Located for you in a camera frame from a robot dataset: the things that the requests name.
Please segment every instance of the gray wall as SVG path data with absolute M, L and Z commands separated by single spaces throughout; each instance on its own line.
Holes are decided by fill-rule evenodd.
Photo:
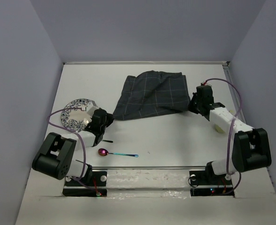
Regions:
M 0 225 L 13 225 L 61 60 L 29 0 L 0 0 Z
M 265 0 L 31 0 L 70 61 L 230 60 Z
M 268 132 L 276 189 L 276 0 L 266 1 L 230 68 L 247 122 Z

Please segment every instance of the teal spoon handle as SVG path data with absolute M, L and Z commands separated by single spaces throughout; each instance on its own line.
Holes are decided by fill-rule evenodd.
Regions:
M 132 154 L 123 154 L 123 153 L 109 153 L 112 155 L 119 155 L 119 156 L 132 156 L 132 157 L 139 157 L 139 155 L 132 155 Z

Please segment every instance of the black towel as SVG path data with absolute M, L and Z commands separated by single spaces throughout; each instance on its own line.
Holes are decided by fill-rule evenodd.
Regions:
M 116 120 L 133 120 L 188 110 L 190 97 L 182 73 L 148 71 L 128 76 L 113 112 Z

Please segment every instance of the black and white plate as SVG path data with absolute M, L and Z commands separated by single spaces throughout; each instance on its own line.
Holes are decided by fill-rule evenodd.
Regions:
M 90 102 L 89 99 L 80 98 L 69 102 L 64 109 L 66 108 L 81 108 L 88 105 Z M 81 111 L 80 109 L 74 110 L 64 110 L 61 113 L 61 123 L 65 128 L 81 131 L 83 130 L 88 123 L 91 122 L 91 117 L 86 112 Z

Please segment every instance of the checkered cloth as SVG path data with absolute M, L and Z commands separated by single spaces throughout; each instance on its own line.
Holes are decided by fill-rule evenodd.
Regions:
M 148 71 L 128 76 L 113 112 L 115 120 L 133 120 L 188 110 L 186 76 Z

